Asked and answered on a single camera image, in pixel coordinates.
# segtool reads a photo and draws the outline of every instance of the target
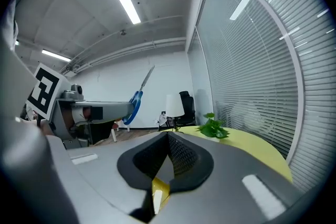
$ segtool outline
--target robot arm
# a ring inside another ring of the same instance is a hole
[[[82,87],[71,83],[61,74],[40,64],[35,72],[38,83],[27,100],[32,107],[48,122],[53,133],[62,139],[66,148],[88,146],[93,143],[90,124],[112,122],[131,115],[134,105],[131,102],[94,102],[85,101]],[[90,109],[89,117],[83,110]],[[74,126],[70,129],[64,122],[64,110],[71,110]],[[78,137],[79,125],[87,125],[86,135]]]

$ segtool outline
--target lamp shade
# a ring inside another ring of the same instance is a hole
[[[179,94],[167,94],[166,115],[168,117],[179,117],[184,115],[183,104]]]

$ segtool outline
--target blue scissor handle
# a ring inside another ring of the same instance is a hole
[[[136,91],[133,97],[131,98],[130,103],[133,104],[134,110],[128,118],[127,117],[122,118],[122,121],[124,122],[125,125],[129,125],[133,121],[134,117],[136,116],[140,108],[142,94],[143,94],[142,91]]]

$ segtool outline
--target green plant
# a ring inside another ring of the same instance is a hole
[[[208,120],[204,125],[201,125],[200,127],[197,128],[198,131],[200,131],[202,134],[208,137],[216,137],[218,139],[228,137],[229,132],[221,128],[221,125],[224,122],[215,121],[214,113],[207,113],[206,115],[204,115],[204,117],[206,117]]]

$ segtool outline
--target black chair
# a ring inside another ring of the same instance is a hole
[[[182,126],[193,126],[195,123],[195,110],[193,110],[194,98],[189,95],[188,91],[180,92],[182,99],[184,115],[176,119],[176,125]]]

